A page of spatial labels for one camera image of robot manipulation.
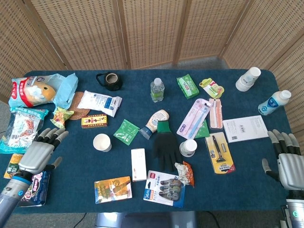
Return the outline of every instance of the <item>cork coaster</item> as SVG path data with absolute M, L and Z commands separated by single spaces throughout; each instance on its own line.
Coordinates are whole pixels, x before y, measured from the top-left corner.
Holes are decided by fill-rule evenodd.
M 90 109 L 77 108 L 83 95 L 83 92 L 75 92 L 72 104 L 68 109 L 69 111 L 74 111 L 74 114 L 70 117 L 70 120 L 79 120 L 89 113 Z

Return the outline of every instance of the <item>gray floor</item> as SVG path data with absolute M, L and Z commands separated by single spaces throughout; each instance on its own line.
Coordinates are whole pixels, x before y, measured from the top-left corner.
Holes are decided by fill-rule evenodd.
M 153 69 L 227 69 L 226 63 L 216 57 L 181 61 L 178 65 L 164 64 L 152 67 Z M 8 107 L 0 103 L 0 132 L 7 129 L 9 112 Z M 72 228 L 84 214 L 14 214 L 8 221 L 6 228 Z M 278 211 L 215 211 L 221 228 L 274 228 L 279 227 L 282 219 Z M 88 213 L 77 228 L 92 228 L 95 213 Z M 198 212 L 199 228 L 216 228 L 212 216 L 206 212 Z

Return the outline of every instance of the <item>blue tablecloth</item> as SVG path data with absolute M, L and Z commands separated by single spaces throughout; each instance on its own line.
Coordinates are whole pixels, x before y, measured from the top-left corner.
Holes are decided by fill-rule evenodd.
M 95 204 L 94 181 L 115 177 L 132 176 L 131 149 L 145 148 L 146 167 L 159 171 L 157 160 L 152 158 L 152 143 L 155 134 L 146 140 L 137 134 L 130 146 L 115 137 L 114 132 L 124 119 L 136 126 L 145 126 L 150 116 L 160 109 L 170 115 L 170 128 L 176 132 L 185 115 L 197 98 L 209 99 L 208 94 L 198 86 L 199 95 L 187 100 L 179 88 L 176 78 L 190 74 L 196 85 L 211 77 L 225 88 L 221 97 L 223 118 L 232 119 L 258 115 L 257 106 L 273 92 L 278 91 L 274 75 L 262 70 L 254 86 L 247 92 L 235 87 L 237 79 L 245 73 L 243 69 L 230 70 L 114 70 L 123 78 L 120 91 L 109 92 L 101 87 L 95 75 L 101 70 L 91 71 L 33 71 L 26 76 L 60 73 L 67 76 L 73 72 L 79 78 L 77 91 L 91 91 L 123 98 L 115 118 L 108 117 L 108 127 L 82 129 L 80 120 L 66 122 L 69 136 L 56 149 L 50 162 L 62 156 L 61 165 L 52 172 L 48 187 L 47 203 L 43 207 L 18 208 L 17 213 L 61 213 L 61 212 L 153 212 L 174 210 L 271 210 L 279 209 L 285 203 L 287 192 L 280 183 L 264 174 L 261 160 L 267 158 L 273 170 L 277 170 L 275 153 L 269 138 L 230 143 L 229 148 L 236 171 L 216 175 L 210 162 L 203 138 L 197 139 L 198 149 L 194 156 L 184 158 L 193 167 L 195 188 L 186 187 L 184 207 L 174 208 L 143 200 L 145 181 L 132 182 L 132 199 Z M 150 97 L 150 82 L 160 77 L 165 85 L 164 100 L 154 103 Z M 54 110 L 53 104 L 38 106 Z M 43 129 L 53 128 L 48 115 Z M 263 116 L 269 130 L 278 129 L 290 133 L 289 123 L 283 108 L 269 116 Z M 93 139 L 99 133 L 108 134 L 112 141 L 110 152 L 94 149 Z M 179 143 L 184 141 L 177 136 Z M 0 173 L 4 173 L 11 155 L 0 154 Z M 0 179 L 3 188 L 7 179 Z

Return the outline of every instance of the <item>metal robotic arm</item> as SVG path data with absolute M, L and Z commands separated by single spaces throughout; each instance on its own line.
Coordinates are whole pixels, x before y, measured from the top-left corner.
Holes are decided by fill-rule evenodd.
M 20 173 L 14 175 L 0 194 L 0 228 L 4 227 L 19 201 L 28 190 L 32 176 L 43 170 L 55 169 L 62 158 L 47 165 L 56 147 L 68 135 L 64 129 L 45 129 L 27 149 L 19 162 Z
M 300 153 L 299 143 L 293 134 L 273 130 L 268 135 L 275 149 L 279 173 L 270 169 L 265 158 L 262 159 L 263 169 L 289 190 L 286 204 L 292 227 L 304 228 L 304 157 Z

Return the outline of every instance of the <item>green soap box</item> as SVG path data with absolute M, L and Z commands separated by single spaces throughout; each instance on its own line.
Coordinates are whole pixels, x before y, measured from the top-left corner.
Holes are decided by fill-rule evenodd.
M 184 77 L 178 77 L 177 84 L 179 84 L 179 87 L 187 99 L 199 94 L 199 89 L 196 87 L 189 74 L 185 75 Z

